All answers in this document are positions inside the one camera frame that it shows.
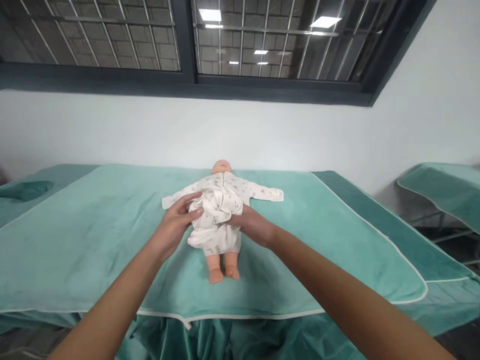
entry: doll arm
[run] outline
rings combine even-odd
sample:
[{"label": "doll arm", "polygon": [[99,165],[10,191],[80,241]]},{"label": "doll arm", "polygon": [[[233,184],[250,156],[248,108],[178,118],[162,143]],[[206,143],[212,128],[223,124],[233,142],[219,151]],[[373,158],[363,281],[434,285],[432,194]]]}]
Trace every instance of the doll arm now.
[{"label": "doll arm", "polygon": [[254,199],[275,202],[284,200],[284,192],[280,189],[258,185],[251,181],[248,182],[248,188],[250,189],[250,196]]},{"label": "doll arm", "polygon": [[188,185],[186,187],[184,187],[182,190],[180,191],[177,191],[176,193],[174,193],[173,195],[170,195],[170,196],[167,196],[167,197],[164,197],[162,200],[161,200],[161,207],[164,209],[164,210],[168,210],[170,209],[170,207],[175,204],[177,202],[178,199],[180,199],[183,195],[188,195],[188,194],[192,194],[192,193],[195,193],[197,191],[197,185],[198,185],[198,181],[197,182],[194,182],[193,184],[191,185]]}]

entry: doll face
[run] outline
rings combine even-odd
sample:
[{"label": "doll face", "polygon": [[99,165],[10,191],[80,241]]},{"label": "doll face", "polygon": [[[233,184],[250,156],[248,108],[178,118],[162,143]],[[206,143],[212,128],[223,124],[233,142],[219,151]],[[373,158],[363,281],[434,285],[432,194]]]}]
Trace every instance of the doll face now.
[{"label": "doll face", "polygon": [[213,165],[213,169],[211,170],[212,174],[216,173],[231,173],[232,167],[227,160],[218,160],[215,165]]}]

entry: green fabric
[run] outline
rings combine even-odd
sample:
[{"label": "green fabric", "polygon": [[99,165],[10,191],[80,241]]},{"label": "green fabric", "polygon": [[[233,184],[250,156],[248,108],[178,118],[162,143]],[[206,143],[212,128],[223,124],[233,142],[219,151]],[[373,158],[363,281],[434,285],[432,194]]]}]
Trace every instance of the green fabric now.
[{"label": "green fabric", "polygon": [[75,180],[80,179],[86,174],[96,169],[98,165],[73,165],[64,164],[48,167],[33,175],[27,176],[21,180],[7,183],[0,186],[0,194],[7,189],[21,186],[26,182],[52,182],[53,186],[48,191],[43,192],[40,196],[30,199],[29,201],[19,201],[9,197],[0,195],[0,228],[12,222],[28,210],[45,201],[56,192],[65,188]]},{"label": "green fabric", "polygon": [[353,211],[380,230],[400,249],[426,280],[472,277],[470,269],[446,255],[397,215],[387,211],[351,182],[333,171],[315,172]]},{"label": "green fabric", "polygon": [[13,186],[2,186],[0,188],[0,198],[27,202],[42,196],[53,185],[54,183],[51,181],[28,181]]},{"label": "green fabric", "polygon": [[[164,213],[162,198],[208,173],[100,166],[5,226],[0,230],[0,272],[6,274],[0,279],[0,311],[89,310],[150,238]],[[392,243],[311,173],[235,174],[282,189],[283,202],[252,200],[252,207],[387,300],[412,302],[425,294],[423,279]],[[158,273],[140,311],[187,320],[322,311],[271,251],[246,237],[238,263],[240,280],[225,278],[210,285],[205,256],[187,245],[188,235]]]},{"label": "green fabric", "polygon": [[[473,279],[430,282],[428,295],[413,304],[398,305],[432,336],[480,316],[480,285]],[[56,325],[80,321],[82,314],[50,314]],[[0,314],[0,325],[5,317]],[[48,318],[27,311],[31,323],[44,327]],[[137,315],[116,359],[365,359],[326,314],[286,320],[204,319],[191,330],[172,318]]]},{"label": "green fabric", "polygon": [[[75,169],[75,165],[63,166]],[[472,276],[461,264],[438,257],[436,247],[337,173],[315,174],[388,236],[426,280]],[[44,179],[54,181],[48,176]],[[477,277],[429,282],[423,300],[398,307],[436,336],[480,315],[480,284]],[[23,317],[16,321],[16,315]],[[81,317],[81,313],[0,313],[0,326],[71,327]],[[364,359],[325,313],[286,320],[205,319],[191,324],[188,331],[173,318],[137,315],[116,359]]]},{"label": "green fabric", "polygon": [[480,170],[468,165],[424,162],[397,182],[480,234]]}]

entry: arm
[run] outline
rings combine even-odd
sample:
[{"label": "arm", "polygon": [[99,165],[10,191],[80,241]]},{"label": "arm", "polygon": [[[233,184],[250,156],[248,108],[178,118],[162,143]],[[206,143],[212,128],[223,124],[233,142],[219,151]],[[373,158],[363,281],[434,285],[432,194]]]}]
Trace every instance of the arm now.
[{"label": "arm", "polygon": [[160,267],[178,247],[190,223],[203,209],[188,212],[199,192],[178,200],[150,240],[135,255],[50,359],[113,359]]},{"label": "arm", "polygon": [[257,200],[268,200],[273,202],[281,202],[284,200],[284,192],[273,187],[258,185],[252,181],[248,182],[250,196]]},{"label": "arm", "polygon": [[368,359],[454,360],[399,309],[251,207],[227,224],[273,251]]}]

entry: white cloth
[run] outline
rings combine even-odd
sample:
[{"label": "white cloth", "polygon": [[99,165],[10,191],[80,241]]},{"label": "white cloth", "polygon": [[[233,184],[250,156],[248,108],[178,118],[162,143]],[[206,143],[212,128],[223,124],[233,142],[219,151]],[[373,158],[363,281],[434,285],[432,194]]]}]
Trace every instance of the white cloth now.
[{"label": "white cloth", "polygon": [[243,204],[250,205],[250,198],[274,202],[284,200],[284,192],[280,189],[258,185],[230,172],[219,172],[164,197],[162,207],[167,210],[182,196],[195,192],[202,194],[192,201],[189,211],[203,207],[203,214],[192,221],[193,231],[188,244],[203,249],[205,256],[240,251],[240,227],[224,222],[232,214],[240,215]]}]

